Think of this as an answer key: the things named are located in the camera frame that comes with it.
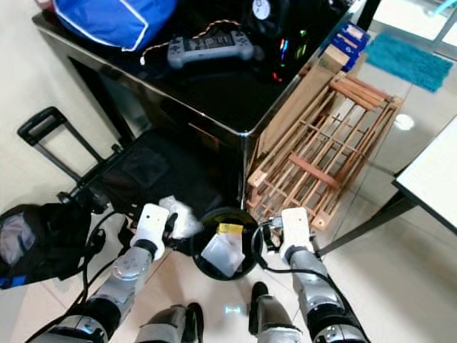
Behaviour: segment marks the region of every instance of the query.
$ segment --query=table leg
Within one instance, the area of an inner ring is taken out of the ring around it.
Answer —
[[[381,0],[366,0],[365,5],[363,6],[362,13],[357,21],[357,25],[359,27],[361,27],[365,31],[368,31],[368,28],[370,27],[371,22],[373,21],[374,14],[376,13],[376,10],[378,9],[380,3]]]
[[[240,140],[241,170],[238,177],[238,197],[241,209],[246,209],[250,141],[248,137],[240,137]]]
[[[119,112],[111,95],[106,90],[100,75],[74,59],[70,59],[70,62],[73,64],[79,76],[84,80],[84,83],[87,85],[92,95],[94,95],[95,100],[100,104],[114,128],[120,134],[121,138],[119,139],[119,143],[125,147],[133,142],[135,140],[134,133],[121,112]]]
[[[402,215],[416,206],[417,204],[405,197],[405,195],[400,191],[397,191],[369,220],[360,224],[358,227],[347,234],[344,234],[337,240],[331,242],[329,245],[321,249],[319,253],[321,256],[328,254],[336,248],[353,241],[366,232],[389,222],[393,218]]]

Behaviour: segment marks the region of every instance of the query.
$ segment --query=suitcase handle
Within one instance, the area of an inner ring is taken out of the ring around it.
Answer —
[[[35,146],[53,130],[66,122],[66,117],[56,107],[51,106],[35,114],[22,124],[17,130],[17,134],[24,141]]]

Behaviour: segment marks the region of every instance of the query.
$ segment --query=black trash bin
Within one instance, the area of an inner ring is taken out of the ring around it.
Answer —
[[[205,249],[206,245],[209,243],[209,241],[211,241],[213,236],[216,234],[217,227],[221,222],[227,224],[243,225],[242,239],[243,254],[245,255],[245,258],[241,263],[241,266],[238,269],[238,271],[236,271],[232,277],[226,277],[217,268],[215,268],[211,263],[206,261],[201,256],[201,253]],[[256,220],[248,212],[232,207],[215,209],[206,214],[201,219],[201,223],[203,224],[204,230],[196,236],[192,237],[191,253],[196,266],[204,274],[216,280],[231,281],[242,278],[256,266],[257,261],[254,258],[254,255],[251,251],[251,240],[254,232],[257,230],[258,224]],[[256,252],[261,252],[262,247],[262,236],[258,234],[254,242],[254,249]]]

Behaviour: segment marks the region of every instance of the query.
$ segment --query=wooden frame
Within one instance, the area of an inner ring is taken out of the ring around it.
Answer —
[[[333,106],[336,97],[343,101]],[[262,222],[302,206],[311,226],[324,229],[402,103],[339,73],[249,177],[254,218]]]

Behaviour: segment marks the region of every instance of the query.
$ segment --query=black rolling suitcase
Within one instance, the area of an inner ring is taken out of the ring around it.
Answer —
[[[82,177],[41,144],[60,126],[97,160]],[[136,217],[143,204],[174,195],[202,217],[224,201],[208,178],[204,158],[192,144],[172,133],[148,131],[125,149],[115,146],[114,153],[103,159],[57,108],[49,107],[23,124],[18,135],[75,180],[76,187],[69,194],[60,194],[61,201],[71,198],[90,203],[95,212],[111,202],[117,212]]]

